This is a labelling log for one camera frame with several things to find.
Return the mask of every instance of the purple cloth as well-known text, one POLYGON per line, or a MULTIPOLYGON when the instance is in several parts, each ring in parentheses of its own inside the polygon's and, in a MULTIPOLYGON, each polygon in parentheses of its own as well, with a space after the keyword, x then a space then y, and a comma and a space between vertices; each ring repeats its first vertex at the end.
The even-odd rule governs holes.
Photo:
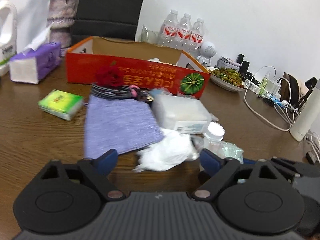
POLYGON ((110 149, 118 154, 164 138, 148 104, 134 99, 106 100, 90 95, 84 128, 84 155, 98 158, 110 149))

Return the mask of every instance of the white plate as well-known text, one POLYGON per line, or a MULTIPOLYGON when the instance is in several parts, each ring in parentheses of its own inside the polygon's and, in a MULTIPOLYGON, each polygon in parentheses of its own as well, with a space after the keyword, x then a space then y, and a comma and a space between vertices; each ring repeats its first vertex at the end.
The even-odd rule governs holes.
MULTIPOLYGON (((215 70, 215 69, 218 69, 218 68, 214 68, 214 67, 207 67, 207 70, 215 70)), ((244 88, 239 88, 239 87, 236 87, 218 77, 216 77, 215 75, 211 75, 210 76, 210 79, 212 80, 213 83, 215 83, 216 85, 218 85, 219 87, 222 87, 224 88, 225 90, 228 90, 228 91, 232 91, 232 92, 241 92, 241 91, 245 91, 247 86, 242 82, 243 84, 243 87, 244 88)))

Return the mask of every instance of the white charging cable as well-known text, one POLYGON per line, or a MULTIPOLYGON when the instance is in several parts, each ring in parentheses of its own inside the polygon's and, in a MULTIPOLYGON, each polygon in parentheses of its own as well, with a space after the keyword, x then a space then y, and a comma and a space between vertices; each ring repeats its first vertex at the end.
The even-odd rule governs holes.
MULTIPOLYGON (((262 70, 262 69, 265 68, 265 67, 273 67, 274 70, 275 70, 275 76, 276 76, 276 68, 275 68, 274 66, 271 66, 271 65, 263 66, 262 68, 260 68, 260 69, 252 76, 250 82, 252 82, 254 76, 255 76, 260 70, 262 70)), ((249 106, 247 100, 245 99, 245 96, 247 95, 247 91, 248 91, 249 86, 247 86, 247 89, 245 90, 245 93, 244 93, 244 102, 245 102, 245 104, 247 105, 247 107, 248 107, 252 112, 254 112, 257 116, 261 117, 263 120, 265 120, 265 121, 266 121, 267 123, 269 123, 271 126, 273 126, 274 128, 277 128, 277 129, 280 130, 280 131, 287 132, 287 131, 290 130, 290 128, 291 128, 291 127, 293 126, 293 124, 295 123, 294 115, 297 114, 297 115, 299 116, 299 114, 298 114, 298 112, 297 112, 298 109, 297 109, 297 108, 294 108, 294 107, 291 105, 291 86, 290 86, 290 82, 289 82, 286 78, 284 78, 284 77, 281 77, 278 82, 280 82, 281 80, 285 80, 285 81, 289 84, 289 102, 288 102, 287 105, 286 105, 286 111, 285 111, 285 112, 283 111, 283 109, 282 109, 278 104, 275 104, 275 105, 274 105, 274 108, 275 108, 275 110, 277 111, 277 113, 289 124, 289 128, 288 128, 288 129, 283 129, 283 128, 281 128, 281 127, 276 126, 275 124, 273 124, 273 123, 271 123, 269 120, 267 120, 265 117, 263 117, 261 114, 257 113, 255 110, 253 110, 251 106, 249 106), (279 106, 279 108, 280 108, 280 110, 282 111, 283 115, 277 110, 276 105, 279 106), (290 116, 289 116, 289 114, 288 114, 288 108, 290 108, 291 110, 293 110, 293 120, 290 118, 290 116)), ((311 147, 312 147, 313 151, 316 153, 317 159, 318 159, 318 161, 319 161, 319 163, 320 163, 320 137, 319 137, 319 135, 318 135, 317 133, 315 133, 315 132, 313 132, 313 133, 307 133, 307 134, 311 135, 310 142, 307 141, 307 136, 305 136, 304 138, 305 138, 306 142, 308 142, 308 143, 311 145, 311 147), (313 137, 315 137, 315 138, 318 140, 318 143, 319 143, 318 146, 317 146, 317 145, 315 144, 315 142, 312 140, 313 137)))
MULTIPOLYGON (((263 67, 260 68, 256 73, 254 73, 254 75, 252 76, 250 82, 252 82, 254 76, 255 76, 260 70, 262 70, 262 69, 265 68, 265 67, 273 67, 274 70, 275 70, 275 76, 276 76, 276 68, 275 68, 274 66, 271 66, 271 65, 270 65, 270 66, 263 66, 263 67)), ((276 126, 275 124, 273 124, 272 122, 270 122, 268 119, 266 119, 265 117, 263 117, 261 114, 257 113, 251 106, 249 106, 247 100, 245 99, 245 96, 247 95, 247 92, 248 92, 248 88, 249 88, 249 86, 247 86, 247 89, 245 90, 245 93, 244 93, 244 102, 245 102, 245 104, 247 105, 247 107, 249 107, 249 109, 250 109, 252 112, 254 112, 257 116, 259 116, 260 118, 262 118, 263 120, 265 120, 267 123, 269 123, 270 125, 272 125, 274 128, 277 128, 278 130, 283 131, 283 132, 289 131, 290 128, 291 128, 290 125, 289 125, 289 128, 288 128, 288 129, 283 129, 283 128, 279 127, 279 126, 276 126)))

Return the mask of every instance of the plastic bottle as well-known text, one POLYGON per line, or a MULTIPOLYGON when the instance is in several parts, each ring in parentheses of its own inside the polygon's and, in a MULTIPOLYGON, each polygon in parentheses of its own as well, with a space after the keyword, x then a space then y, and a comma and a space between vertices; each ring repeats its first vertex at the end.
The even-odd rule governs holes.
POLYGON ((187 42, 190 40, 192 33, 192 25, 190 22, 191 15, 185 13, 183 18, 181 18, 180 23, 178 25, 177 39, 176 39, 176 48, 187 50, 187 42))
POLYGON ((170 14, 164 20, 159 32, 158 44, 174 48, 176 43, 176 35, 178 30, 178 11, 171 10, 170 14))
POLYGON ((268 83, 268 79, 270 78, 270 71, 267 72, 267 74, 265 74, 264 78, 261 80, 259 88, 260 88, 260 92, 259 95, 262 95, 264 93, 264 89, 268 83))
POLYGON ((0 1, 0 76, 9 71, 9 59, 17 53, 17 9, 9 0, 0 1))
POLYGON ((194 57, 198 56, 197 54, 198 50, 200 49, 200 43, 202 42, 204 36, 203 23, 204 19, 198 18, 192 28, 192 34, 188 44, 188 53, 194 57))
POLYGON ((293 138, 300 142, 309 131, 312 123, 320 112, 320 80, 309 96, 306 105, 301 111, 296 122, 290 129, 293 138))

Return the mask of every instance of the purple tissue box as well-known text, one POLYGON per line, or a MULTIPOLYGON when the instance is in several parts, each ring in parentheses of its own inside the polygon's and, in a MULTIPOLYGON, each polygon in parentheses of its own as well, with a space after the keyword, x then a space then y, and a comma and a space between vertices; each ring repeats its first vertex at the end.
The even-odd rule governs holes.
POLYGON ((38 84, 61 63, 61 43, 42 44, 37 50, 19 53, 9 61, 10 78, 15 82, 38 84))

